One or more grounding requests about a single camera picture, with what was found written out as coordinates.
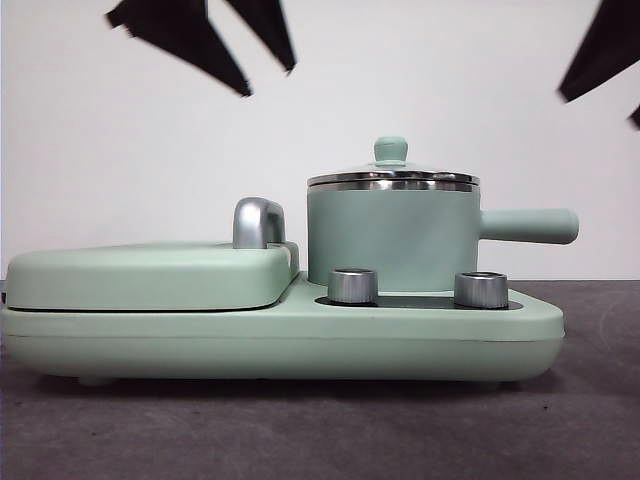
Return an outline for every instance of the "mint green appliance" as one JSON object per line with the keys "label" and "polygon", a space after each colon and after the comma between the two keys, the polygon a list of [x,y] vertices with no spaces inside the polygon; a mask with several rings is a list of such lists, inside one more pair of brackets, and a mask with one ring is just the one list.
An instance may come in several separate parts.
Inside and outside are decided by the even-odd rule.
{"label": "mint green appliance", "polygon": [[[473,272],[477,241],[566,243],[577,234],[575,215],[480,213],[477,179],[460,176],[471,186],[462,190],[422,188],[457,177],[405,178],[418,170],[389,158],[387,147],[406,151],[401,139],[381,140],[372,171],[420,188],[314,183],[309,274],[285,238],[282,207],[255,197],[238,203],[228,243],[14,258],[1,312],[8,353],[86,385],[125,377],[506,381],[544,372],[562,344],[562,312],[507,290],[503,275]],[[396,181],[375,175],[368,181]],[[431,228],[418,225],[419,213]],[[420,263],[423,256],[431,260]]]}

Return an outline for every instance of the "cooking pot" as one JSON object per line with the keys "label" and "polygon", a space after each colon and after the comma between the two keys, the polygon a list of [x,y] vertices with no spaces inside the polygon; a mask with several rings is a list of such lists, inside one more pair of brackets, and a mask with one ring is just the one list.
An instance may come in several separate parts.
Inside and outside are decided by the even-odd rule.
{"label": "cooking pot", "polygon": [[480,210],[480,181],[407,163],[407,142],[382,137],[375,162],[308,181],[309,280],[334,268],[376,270],[381,291],[452,290],[477,269],[478,240],[567,244],[578,218],[566,209]]}

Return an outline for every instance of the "stainless steel rim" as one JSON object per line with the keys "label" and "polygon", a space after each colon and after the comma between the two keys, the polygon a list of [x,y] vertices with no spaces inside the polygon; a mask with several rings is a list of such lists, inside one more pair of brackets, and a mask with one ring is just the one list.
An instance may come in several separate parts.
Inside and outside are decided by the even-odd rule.
{"label": "stainless steel rim", "polygon": [[309,193],[336,190],[448,190],[451,192],[479,192],[472,183],[436,180],[360,180],[355,182],[321,183],[309,187]]}
{"label": "stainless steel rim", "polygon": [[375,180],[423,180],[436,182],[470,183],[480,185],[480,179],[466,173],[423,172],[418,170],[374,170],[370,172],[334,173],[312,177],[307,181],[309,187],[326,183],[358,182]]}

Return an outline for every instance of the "chrome handle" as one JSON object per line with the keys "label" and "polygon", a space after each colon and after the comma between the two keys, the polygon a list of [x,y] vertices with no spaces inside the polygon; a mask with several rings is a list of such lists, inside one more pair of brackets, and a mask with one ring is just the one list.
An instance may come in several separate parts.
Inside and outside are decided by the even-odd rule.
{"label": "chrome handle", "polygon": [[282,207],[260,197],[243,198],[233,214],[233,248],[267,248],[284,243]]}

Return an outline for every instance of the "white backdrop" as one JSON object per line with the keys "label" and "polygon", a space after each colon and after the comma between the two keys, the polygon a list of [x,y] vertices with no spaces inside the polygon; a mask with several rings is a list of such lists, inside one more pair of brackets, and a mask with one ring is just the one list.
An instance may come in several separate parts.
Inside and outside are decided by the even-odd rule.
{"label": "white backdrop", "polygon": [[638,65],[555,93],[596,0],[283,0],[280,66],[221,0],[210,17],[255,95],[110,30],[117,0],[3,3],[2,269],[21,252],[225,240],[235,202],[284,206],[306,265],[307,177],[410,160],[482,179],[484,208],[570,207],[570,246],[481,242],[512,278],[640,278]]}

